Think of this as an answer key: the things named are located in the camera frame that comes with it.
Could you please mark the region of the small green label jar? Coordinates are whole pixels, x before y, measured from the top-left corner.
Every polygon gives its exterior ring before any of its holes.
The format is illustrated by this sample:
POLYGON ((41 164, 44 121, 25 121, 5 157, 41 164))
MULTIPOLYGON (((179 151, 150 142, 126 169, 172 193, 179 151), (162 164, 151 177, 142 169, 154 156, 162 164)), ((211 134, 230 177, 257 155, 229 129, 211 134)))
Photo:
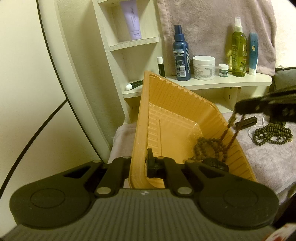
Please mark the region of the small green label jar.
POLYGON ((229 66, 227 64, 219 64, 218 65, 218 75, 220 77, 228 77, 228 73, 229 73, 229 66))

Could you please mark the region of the lavender tube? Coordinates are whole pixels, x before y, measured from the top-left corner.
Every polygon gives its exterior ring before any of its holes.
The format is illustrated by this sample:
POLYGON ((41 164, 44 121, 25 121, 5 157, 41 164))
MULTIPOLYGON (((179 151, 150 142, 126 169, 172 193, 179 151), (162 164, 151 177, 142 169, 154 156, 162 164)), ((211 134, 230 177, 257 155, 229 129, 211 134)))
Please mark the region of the lavender tube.
POLYGON ((125 16, 125 21, 132 40, 139 40, 142 38, 139 24, 139 16, 136 1, 121 1, 121 9, 125 16))

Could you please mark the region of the reddish brown bead strand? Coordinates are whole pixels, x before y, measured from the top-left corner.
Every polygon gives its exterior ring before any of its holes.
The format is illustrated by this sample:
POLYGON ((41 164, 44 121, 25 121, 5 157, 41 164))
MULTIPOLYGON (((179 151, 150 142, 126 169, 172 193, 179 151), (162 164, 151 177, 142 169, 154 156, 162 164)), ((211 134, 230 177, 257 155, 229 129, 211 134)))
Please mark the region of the reddish brown bead strand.
MULTIPOLYGON (((225 112, 222 113, 225 119, 225 128, 223 129, 221 137, 218 138, 218 151, 219 151, 219 161, 226 163, 231 160, 238 160, 242 158, 246 159, 243 152, 241 144, 237 140, 238 134, 241 131, 241 125, 235 127, 235 121, 237 121, 238 116, 236 112, 225 112)), ((240 115, 239 121, 244 121, 245 116, 240 115)))

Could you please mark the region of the black watch in tray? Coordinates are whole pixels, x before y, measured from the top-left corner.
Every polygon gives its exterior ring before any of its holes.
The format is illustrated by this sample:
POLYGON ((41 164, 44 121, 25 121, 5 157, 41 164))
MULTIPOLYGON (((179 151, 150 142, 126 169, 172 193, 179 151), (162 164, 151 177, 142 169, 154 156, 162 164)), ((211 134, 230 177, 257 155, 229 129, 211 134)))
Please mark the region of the black watch in tray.
POLYGON ((218 161, 215 158, 208 157, 202 161, 203 164, 208 165, 212 168, 219 169, 221 171, 229 173, 229 167, 224 162, 218 161))

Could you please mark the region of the black white pen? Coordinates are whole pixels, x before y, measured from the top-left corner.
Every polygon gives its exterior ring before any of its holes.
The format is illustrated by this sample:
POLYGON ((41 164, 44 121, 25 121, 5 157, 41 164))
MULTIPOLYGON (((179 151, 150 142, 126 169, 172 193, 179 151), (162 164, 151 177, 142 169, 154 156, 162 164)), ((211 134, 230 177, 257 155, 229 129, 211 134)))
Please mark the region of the black white pen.
POLYGON ((144 82, 143 79, 142 79, 142 80, 138 80, 138 81, 131 82, 131 83, 129 83, 129 84, 127 84, 127 85, 125 86, 125 91, 130 91, 130 90, 132 90, 132 89, 135 89, 135 88, 137 88, 137 87, 143 85, 143 82, 144 82))

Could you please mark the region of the orange plastic tray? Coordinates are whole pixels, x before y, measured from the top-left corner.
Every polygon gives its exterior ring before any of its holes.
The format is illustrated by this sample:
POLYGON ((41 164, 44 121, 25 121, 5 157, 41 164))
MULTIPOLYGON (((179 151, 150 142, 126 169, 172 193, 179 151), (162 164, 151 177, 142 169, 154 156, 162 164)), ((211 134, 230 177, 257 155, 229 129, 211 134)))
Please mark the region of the orange plastic tray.
POLYGON ((147 149, 152 149, 156 157, 169 157, 182 164, 194 156, 199 137, 220 138, 226 130, 227 120, 215 104, 145 71, 129 171, 130 186, 164 187, 162 180, 147 177, 147 149))

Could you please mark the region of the blue white tube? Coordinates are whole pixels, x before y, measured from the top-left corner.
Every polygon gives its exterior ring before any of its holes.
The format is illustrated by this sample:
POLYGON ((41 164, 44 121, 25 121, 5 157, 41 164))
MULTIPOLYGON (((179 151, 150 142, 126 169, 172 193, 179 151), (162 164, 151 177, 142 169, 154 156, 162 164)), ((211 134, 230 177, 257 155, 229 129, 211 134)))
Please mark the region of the blue white tube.
POLYGON ((250 32, 249 74, 256 75, 258 65, 258 34, 250 32))

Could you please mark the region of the pink towel on wall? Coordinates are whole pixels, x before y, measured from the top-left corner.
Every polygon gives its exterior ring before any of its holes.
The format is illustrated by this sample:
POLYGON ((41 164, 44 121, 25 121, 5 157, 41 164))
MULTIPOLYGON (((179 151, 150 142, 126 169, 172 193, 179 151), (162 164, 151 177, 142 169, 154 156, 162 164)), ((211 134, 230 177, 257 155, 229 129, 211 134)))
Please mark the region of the pink towel on wall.
POLYGON ((208 55, 216 64, 229 62, 235 17, 243 33, 258 34, 257 72, 275 73, 276 19, 271 1, 157 1, 166 67, 175 75, 174 26, 181 25, 190 57, 208 55))

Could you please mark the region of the large white cream jar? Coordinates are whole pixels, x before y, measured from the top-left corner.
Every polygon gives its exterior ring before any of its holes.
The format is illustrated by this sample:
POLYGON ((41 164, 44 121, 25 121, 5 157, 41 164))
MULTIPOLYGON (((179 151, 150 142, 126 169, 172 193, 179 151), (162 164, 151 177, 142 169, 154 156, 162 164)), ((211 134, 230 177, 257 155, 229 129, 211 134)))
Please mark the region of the large white cream jar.
POLYGON ((194 56, 193 68, 196 79, 211 80, 215 77, 215 58, 212 56, 194 56))

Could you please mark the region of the green oil spray bottle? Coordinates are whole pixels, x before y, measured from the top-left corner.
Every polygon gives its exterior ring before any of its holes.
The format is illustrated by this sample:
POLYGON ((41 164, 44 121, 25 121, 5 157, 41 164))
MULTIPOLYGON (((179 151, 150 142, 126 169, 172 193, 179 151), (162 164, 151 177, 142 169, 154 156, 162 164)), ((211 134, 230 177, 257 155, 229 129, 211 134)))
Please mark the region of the green oil spray bottle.
POLYGON ((247 38, 243 33, 241 18, 234 18, 234 32, 232 34, 232 75, 244 77, 247 63, 247 38))

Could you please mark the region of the black cylinder tube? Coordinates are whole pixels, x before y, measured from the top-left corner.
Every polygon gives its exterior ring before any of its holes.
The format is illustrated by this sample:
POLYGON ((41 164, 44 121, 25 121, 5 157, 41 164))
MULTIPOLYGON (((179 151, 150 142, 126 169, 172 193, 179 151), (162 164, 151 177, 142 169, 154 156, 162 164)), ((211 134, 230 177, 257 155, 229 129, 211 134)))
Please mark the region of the black cylinder tube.
POLYGON ((239 128, 240 130, 249 128, 257 124, 257 118, 255 116, 241 120, 235 123, 235 127, 239 128))

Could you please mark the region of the white pearl strand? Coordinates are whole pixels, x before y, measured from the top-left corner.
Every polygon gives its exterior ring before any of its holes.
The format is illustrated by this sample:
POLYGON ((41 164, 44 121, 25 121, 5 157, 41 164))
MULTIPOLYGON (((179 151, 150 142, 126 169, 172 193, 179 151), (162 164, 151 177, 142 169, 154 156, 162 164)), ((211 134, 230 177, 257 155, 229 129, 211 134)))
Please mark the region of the white pearl strand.
POLYGON ((254 115, 254 117, 256 117, 257 122, 255 125, 251 126, 247 132, 251 140, 253 140, 253 136, 256 130, 263 128, 267 125, 267 121, 265 120, 264 115, 254 115))

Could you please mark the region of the white curved headboard frame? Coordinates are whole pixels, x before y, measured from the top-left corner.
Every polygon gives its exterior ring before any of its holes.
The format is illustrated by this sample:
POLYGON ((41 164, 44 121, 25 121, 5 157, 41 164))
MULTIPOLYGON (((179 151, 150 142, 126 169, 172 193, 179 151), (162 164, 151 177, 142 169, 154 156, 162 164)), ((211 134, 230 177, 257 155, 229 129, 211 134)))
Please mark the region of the white curved headboard frame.
POLYGON ((111 147, 91 109, 63 31, 56 1, 36 1, 45 44, 69 106, 88 142, 101 161, 107 162, 111 147))

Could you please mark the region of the green cushion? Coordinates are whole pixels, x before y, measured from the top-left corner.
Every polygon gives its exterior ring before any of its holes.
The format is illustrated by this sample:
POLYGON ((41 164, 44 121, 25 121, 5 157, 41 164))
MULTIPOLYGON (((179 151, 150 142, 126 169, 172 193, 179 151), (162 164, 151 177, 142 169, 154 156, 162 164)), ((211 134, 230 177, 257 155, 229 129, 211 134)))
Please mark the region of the green cushion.
POLYGON ((274 90, 280 90, 295 86, 296 82, 296 68, 276 68, 273 76, 274 90))

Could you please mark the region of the white wooden shelf unit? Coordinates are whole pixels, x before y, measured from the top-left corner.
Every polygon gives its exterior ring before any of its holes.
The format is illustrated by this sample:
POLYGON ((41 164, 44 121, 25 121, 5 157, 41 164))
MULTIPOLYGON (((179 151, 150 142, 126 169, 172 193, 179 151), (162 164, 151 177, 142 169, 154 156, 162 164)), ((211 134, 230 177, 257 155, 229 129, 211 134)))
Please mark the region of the white wooden shelf unit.
POLYGON ((234 104, 241 98, 263 95, 272 83, 271 76, 260 73, 247 74, 243 78, 229 75, 227 78, 215 76, 208 81, 195 78, 178 81, 171 74, 172 68, 168 65, 156 1, 137 1, 142 34, 139 40, 130 39, 119 1, 93 1, 93 6, 125 123, 134 123, 137 120, 142 93, 142 87, 128 91, 125 87, 129 83, 142 80, 145 71, 158 74, 158 56, 164 59, 168 80, 215 103, 222 113, 232 111, 234 104))

